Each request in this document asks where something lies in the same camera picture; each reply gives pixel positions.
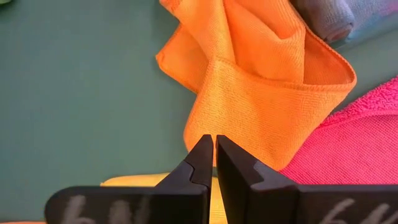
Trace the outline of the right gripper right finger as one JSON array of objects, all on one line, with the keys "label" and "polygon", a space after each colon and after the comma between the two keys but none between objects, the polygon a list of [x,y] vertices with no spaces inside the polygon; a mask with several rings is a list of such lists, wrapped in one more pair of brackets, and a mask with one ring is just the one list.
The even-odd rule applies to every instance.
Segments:
[{"label": "right gripper right finger", "polygon": [[216,137],[228,224],[398,224],[398,185],[298,184]]}]

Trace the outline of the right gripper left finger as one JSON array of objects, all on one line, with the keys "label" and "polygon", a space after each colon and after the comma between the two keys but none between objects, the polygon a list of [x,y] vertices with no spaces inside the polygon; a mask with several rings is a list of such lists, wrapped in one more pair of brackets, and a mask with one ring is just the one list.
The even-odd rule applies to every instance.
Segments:
[{"label": "right gripper left finger", "polygon": [[74,186],[45,204],[47,224],[208,224],[213,140],[200,138],[154,187]]}]

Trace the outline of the yellow microfiber towel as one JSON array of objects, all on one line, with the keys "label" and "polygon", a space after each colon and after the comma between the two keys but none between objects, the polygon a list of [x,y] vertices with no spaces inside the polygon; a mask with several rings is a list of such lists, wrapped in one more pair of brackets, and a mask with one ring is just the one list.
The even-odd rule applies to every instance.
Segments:
[{"label": "yellow microfiber towel", "polygon": [[[154,187],[167,175],[169,175],[168,172],[160,174],[119,176],[105,180],[104,182],[100,183],[100,186]],[[219,180],[217,177],[212,178],[209,224],[228,224],[223,199],[221,196]]]}]

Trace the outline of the orange microfiber towel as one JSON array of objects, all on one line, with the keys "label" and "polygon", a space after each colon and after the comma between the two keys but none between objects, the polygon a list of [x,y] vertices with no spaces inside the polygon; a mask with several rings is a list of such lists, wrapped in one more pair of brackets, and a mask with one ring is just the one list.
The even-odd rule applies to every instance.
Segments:
[{"label": "orange microfiber towel", "polygon": [[179,21],[160,69],[195,92],[183,138],[225,135],[281,170],[356,84],[289,0],[159,0]]}]

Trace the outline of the blue microfiber towel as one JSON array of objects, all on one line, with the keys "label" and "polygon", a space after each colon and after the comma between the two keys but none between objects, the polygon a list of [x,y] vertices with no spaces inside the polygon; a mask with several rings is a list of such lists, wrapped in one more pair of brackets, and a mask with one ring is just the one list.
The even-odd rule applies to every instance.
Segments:
[{"label": "blue microfiber towel", "polygon": [[309,28],[327,43],[358,38],[398,14],[398,0],[290,0]]}]

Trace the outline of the pink microfiber towel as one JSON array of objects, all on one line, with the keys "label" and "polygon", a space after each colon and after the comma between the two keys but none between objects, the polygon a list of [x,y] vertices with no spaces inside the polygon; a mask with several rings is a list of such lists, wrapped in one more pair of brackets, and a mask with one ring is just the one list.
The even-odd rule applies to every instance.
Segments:
[{"label": "pink microfiber towel", "polygon": [[281,174],[300,184],[398,184],[398,76],[327,117]]}]

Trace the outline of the green table mat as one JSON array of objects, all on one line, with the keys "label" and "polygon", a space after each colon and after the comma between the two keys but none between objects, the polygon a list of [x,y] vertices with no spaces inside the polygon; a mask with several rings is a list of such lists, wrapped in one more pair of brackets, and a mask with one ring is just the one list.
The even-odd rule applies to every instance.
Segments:
[{"label": "green table mat", "polygon": [[[356,84],[398,73],[396,28],[342,55]],[[16,0],[0,7],[0,222],[41,220],[73,185],[172,170],[195,92],[156,56],[179,21],[159,0]]]}]

